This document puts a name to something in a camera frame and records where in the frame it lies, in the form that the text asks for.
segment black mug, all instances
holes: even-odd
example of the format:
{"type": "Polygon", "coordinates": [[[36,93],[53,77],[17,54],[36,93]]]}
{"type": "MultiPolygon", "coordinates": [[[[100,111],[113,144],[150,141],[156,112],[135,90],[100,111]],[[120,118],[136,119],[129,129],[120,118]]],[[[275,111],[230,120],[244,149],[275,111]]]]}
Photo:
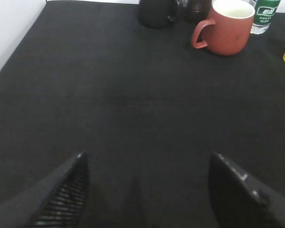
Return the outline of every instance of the black mug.
{"type": "Polygon", "coordinates": [[[145,26],[163,28],[181,17],[182,0],[140,0],[138,20],[145,26]]]}

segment green bottle label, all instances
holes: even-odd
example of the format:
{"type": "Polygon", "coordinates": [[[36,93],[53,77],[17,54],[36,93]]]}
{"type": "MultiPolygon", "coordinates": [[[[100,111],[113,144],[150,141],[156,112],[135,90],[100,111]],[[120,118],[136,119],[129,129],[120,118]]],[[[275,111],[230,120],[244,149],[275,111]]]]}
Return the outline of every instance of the green bottle label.
{"type": "Polygon", "coordinates": [[[258,0],[255,6],[256,14],[253,23],[258,25],[267,25],[276,13],[281,0],[258,0]]]}

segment black fabric surface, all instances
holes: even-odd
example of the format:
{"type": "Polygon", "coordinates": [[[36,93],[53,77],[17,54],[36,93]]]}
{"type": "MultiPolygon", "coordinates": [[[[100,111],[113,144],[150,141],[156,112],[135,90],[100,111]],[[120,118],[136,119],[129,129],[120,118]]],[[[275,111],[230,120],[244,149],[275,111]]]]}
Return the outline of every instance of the black fabric surface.
{"type": "Polygon", "coordinates": [[[216,228],[214,151],[285,196],[285,14],[220,57],[190,47],[193,25],[145,28],[136,9],[46,4],[0,72],[0,203],[81,151],[95,220],[139,198],[148,225],[216,228]]]}

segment white wall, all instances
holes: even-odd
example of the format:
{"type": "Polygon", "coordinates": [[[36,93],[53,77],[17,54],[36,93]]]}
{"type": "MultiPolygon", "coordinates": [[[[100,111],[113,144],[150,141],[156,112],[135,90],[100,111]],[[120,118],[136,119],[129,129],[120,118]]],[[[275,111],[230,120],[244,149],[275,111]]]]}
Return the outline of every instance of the white wall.
{"type": "Polygon", "coordinates": [[[45,4],[45,0],[0,0],[0,70],[45,4]]]}
{"type": "MultiPolygon", "coordinates": [[[[138,4],[139,0],[86,0],[86,1],[97,1],[97,2],[113,2],[113,3],[126,3],[126,4],[138,4]]],[[[285,13],[285,0],[280,3],[277,12],[285,13]]]]}

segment table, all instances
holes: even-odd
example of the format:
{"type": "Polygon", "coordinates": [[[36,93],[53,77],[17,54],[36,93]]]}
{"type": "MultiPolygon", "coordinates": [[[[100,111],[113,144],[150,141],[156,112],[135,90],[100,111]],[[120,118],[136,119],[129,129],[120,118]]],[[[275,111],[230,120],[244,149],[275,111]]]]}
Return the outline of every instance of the table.
{"type": "Polygon", "coordinates": [[[285,14],[221,57],[190,46],[194,25],[146,28],[136,8],[47,3],[0,72],[0,203],[81,151],[97,218],[140,193],[148,224],[217,227],[213,152],[285,195],[285,14]]]}

